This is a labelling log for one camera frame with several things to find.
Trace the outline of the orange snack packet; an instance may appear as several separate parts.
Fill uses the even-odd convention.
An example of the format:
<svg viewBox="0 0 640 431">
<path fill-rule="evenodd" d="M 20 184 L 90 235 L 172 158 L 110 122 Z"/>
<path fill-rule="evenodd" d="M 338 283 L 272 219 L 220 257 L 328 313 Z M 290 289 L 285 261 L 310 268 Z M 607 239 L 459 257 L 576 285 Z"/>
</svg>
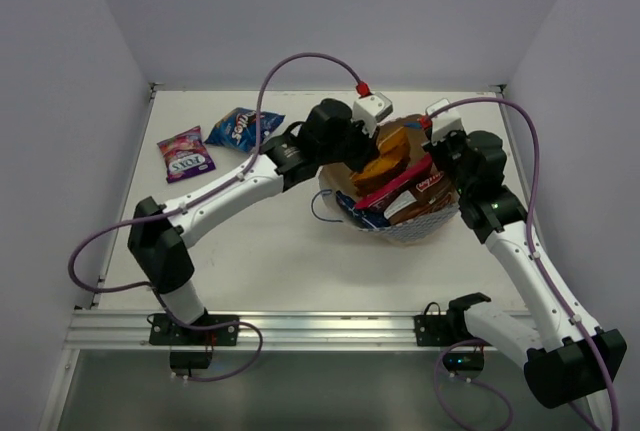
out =
<svg viewBox="0 0 640 431">
<path fill-rule="evenodd" d="M 399 176 L 410 161 L 410 142 L 403 127 L 393 130 L 378 142 L 379 156 L 360 173 L 352 173 L 351 183 L 359 197 L 367 196 Z"/>
</svg>

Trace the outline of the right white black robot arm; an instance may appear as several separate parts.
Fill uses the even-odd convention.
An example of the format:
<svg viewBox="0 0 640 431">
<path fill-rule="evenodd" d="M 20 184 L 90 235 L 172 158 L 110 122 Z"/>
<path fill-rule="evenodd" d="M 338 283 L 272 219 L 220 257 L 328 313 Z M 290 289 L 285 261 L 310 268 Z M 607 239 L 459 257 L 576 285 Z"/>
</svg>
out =
<svg viewBox="0 0 640 431">
<path fill-rule="evenodd" d="M 452 181 L 464 223 L 506 271 L 535 324 L 522 324 L 477 292 L 450 301 L 449 338 L 490 343 L 523 370 L 530 391 L 549 409 L 605 389 L 627 343 L 578 303 L 527 225 L 525 207 L 504 183 L 502 139 L 487 131 L 453 131 L 423 148 Z"/>
</svg>

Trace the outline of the purple Fox's candy bag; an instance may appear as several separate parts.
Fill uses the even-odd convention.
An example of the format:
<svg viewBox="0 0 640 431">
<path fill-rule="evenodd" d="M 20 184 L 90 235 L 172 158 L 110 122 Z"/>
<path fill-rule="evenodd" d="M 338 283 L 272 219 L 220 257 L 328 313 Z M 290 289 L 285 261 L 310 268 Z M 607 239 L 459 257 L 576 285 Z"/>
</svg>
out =
<svg viewBox="0 0 640 431">
<path fill-rule="evenodd" d="M 176 183 L 216 169 L 195 126 L 157 143 L 166 166 L 166 182 Z"/>
</svg>

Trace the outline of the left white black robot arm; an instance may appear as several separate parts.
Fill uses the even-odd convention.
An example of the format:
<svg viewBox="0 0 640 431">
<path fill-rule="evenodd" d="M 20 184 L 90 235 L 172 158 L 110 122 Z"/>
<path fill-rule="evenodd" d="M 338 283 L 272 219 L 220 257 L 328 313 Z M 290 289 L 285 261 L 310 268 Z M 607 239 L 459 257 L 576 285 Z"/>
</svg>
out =
<svg viewBox="0 0 640 431">
<path fill-rule="evenodd" d="M 372 94 L 352 105 L 326 98 L 308 117 L 261 144 L 256 155 L 221 178 L 163 204 L 140 201 L 127 247 L 185 343 L 201 341 L 207 310 L 192 276 L 191 247 L 229 218 L 316 176 L 325 165 L 342 163 L 360 172 L 379 155 L 380 123 L 393 111 Z"/>
</svg>

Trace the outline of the blue Doritos chip bag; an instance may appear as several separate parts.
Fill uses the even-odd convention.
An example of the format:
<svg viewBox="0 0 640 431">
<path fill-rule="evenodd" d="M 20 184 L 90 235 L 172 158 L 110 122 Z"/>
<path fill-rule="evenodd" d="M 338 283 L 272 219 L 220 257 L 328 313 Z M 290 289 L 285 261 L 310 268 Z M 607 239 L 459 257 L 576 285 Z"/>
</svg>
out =
<svg viewBox="0 0 640 431">
<path fill-rule="evenodd" d="M 284 120 L 285 116 L 282 114 L 261 111 L 260 128 L 257 128 L 256 111 L 238 107 L 213 126 L 204 143 L 210 146 L 251 153 L 256 145 L 265 142 L 281 126 Z"/>
</svg>

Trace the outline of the pink snack packet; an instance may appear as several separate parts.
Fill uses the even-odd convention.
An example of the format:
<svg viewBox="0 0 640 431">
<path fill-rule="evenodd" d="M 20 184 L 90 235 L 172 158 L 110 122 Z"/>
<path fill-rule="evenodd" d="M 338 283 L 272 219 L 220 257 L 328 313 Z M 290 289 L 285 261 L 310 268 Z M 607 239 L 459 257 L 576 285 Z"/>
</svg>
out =
<svg viewBox="0 0 640 431">
<path fill-rule="evenodd" d="M 432 166 L 433 160 L 429 154 L 426 154 L 416 164 L 409 166 L 399 176 L 393 178 L 377 191 L 358 201 L 355 209 L 383 213 L 411 184 L 427 178 L 430 175 Z"/>
</svg>

